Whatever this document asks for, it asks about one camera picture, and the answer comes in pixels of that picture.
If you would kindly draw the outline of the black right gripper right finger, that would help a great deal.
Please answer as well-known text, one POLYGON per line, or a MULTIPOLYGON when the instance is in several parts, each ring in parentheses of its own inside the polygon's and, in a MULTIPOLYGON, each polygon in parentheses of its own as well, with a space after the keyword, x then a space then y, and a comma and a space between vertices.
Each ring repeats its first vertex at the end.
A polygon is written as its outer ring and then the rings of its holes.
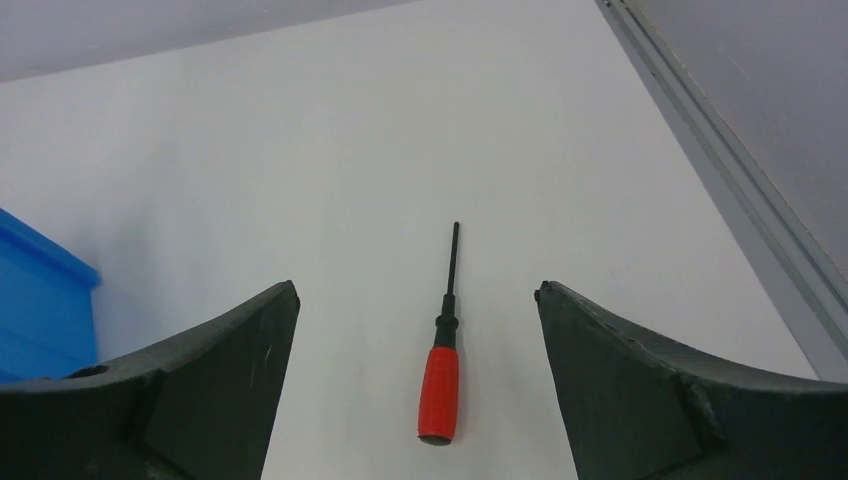
POLYGON ((582 479, 843 479, 847 388, 738 364, 570 288, 535 292, 582 479))

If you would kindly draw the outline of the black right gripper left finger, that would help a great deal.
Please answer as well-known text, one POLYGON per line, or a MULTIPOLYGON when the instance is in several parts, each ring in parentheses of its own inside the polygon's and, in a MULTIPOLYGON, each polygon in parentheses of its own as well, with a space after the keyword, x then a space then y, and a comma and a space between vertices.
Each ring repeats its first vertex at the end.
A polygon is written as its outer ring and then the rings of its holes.
POLYGON ((1 389, 5 479, 258 479, 294 340, 291 281, 58 379, 1 389))

